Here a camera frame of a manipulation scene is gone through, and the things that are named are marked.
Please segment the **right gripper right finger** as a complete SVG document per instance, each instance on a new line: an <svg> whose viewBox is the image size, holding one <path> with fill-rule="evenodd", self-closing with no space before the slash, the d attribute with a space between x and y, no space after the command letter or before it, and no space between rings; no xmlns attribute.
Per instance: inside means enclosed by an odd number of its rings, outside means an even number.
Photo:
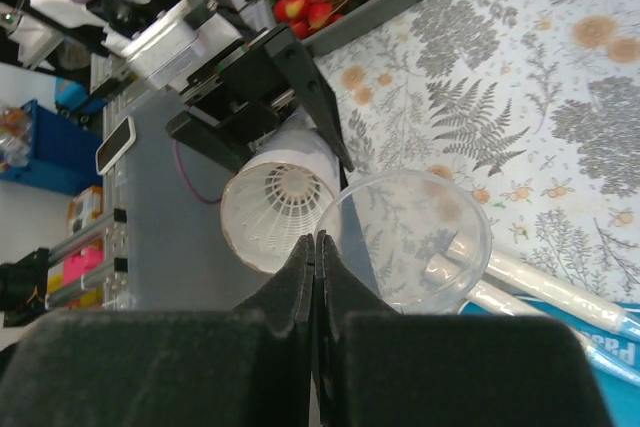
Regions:
<svg viewBox="0 0 640 427"><path fill-rule="evenodd" d="M316 238L314 371L326 426L608 426L574 335L547 317L403 315Z"/></svg>

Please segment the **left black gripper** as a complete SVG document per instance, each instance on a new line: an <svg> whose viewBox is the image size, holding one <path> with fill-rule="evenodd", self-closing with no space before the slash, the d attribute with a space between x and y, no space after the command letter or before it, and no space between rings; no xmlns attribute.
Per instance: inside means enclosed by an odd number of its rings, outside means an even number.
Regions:
<svg viewBox="0 0 640 427"><path fill-rule="evenodd" d="M349 172L334 91L311 54L286 24L189 78L185 110L167 123L169 136L229 172L238 172L262 139L303 107Z"/></svg>

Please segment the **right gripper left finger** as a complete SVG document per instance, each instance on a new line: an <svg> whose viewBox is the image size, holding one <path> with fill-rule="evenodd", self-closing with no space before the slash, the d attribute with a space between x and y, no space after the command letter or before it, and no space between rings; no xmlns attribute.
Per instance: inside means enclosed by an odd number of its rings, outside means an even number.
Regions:
<svg viewBox="0 0 640 427"><path fill-rule="evenodd" d="M58 312L1 379L5 426L305 426L311 237L230 311Z"/></svg>

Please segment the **white shuttlecock tube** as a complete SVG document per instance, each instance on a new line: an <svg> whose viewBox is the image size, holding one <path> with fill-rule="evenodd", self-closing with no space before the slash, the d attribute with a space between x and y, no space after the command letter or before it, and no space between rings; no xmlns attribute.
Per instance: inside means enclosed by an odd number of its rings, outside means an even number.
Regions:
<svg viewBox="0 0 640 427"><path fill-rule="evenodd" d="M223 234L245 265L272 275L339 192L339 159L298 108L227 183Z"/></svg>

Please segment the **white shuttlecock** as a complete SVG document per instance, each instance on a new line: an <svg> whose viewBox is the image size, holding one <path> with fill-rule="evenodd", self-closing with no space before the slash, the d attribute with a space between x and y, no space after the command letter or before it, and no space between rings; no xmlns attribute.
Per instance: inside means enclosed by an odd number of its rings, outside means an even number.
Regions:
<svg viewBox="0 0 640 427"><path fill-rule="evenodd" d="M257 165L227 184L220 208L221 226L242 262L274 273L298 239L315 230L332 200L331 190L306 168Z"/></svg>

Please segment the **clear plastic tube lid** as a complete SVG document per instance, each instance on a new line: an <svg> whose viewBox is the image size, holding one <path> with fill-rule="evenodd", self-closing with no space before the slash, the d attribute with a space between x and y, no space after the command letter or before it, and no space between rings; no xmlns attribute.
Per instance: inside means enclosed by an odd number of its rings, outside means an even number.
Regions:
<svg viewBox="0 0 640 427"><path fill-rule="evenodd" d="M324 210L345 267L403 314L442 314L483 277L488 219L462 187L426 171L390 170L349 184Z"/></svg>

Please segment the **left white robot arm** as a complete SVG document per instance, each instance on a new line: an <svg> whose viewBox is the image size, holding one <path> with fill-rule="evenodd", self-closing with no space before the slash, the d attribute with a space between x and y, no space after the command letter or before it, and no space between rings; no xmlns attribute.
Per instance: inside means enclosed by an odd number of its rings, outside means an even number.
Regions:
<svg viewBox="0 0 640 427"><path fill-rule="evenodd" d="M167 122L168 135L231 172L284 124L291 103L353 168L335 93L287 23L255 30L231 0L26 0L25 11L120 60L119 88L141 80L177 93L185 109Z"/></svg>

